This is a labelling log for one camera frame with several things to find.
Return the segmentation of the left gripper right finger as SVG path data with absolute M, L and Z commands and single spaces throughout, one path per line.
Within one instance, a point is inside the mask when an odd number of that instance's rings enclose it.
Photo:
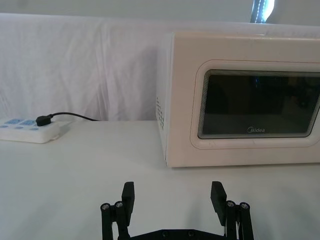
M 227 199 L 221 182 L 211 183 L 211 202 L 226 240 L 249 240 L 251 238 L 250 205 L 246 202 L 236 204 Z

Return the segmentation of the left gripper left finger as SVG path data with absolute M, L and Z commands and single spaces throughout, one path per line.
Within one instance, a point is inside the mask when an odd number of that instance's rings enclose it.
M 133 181 L 124 184 L 121 200 L 114 205 L 103 203 L 101 211 L 101 231 L 103 240 L 113 240 L 113 223 L 117 224 L 118 240 L 129 240 L 131 237 L 128 232 L 131 215 L 135 202 L 135 187 Z

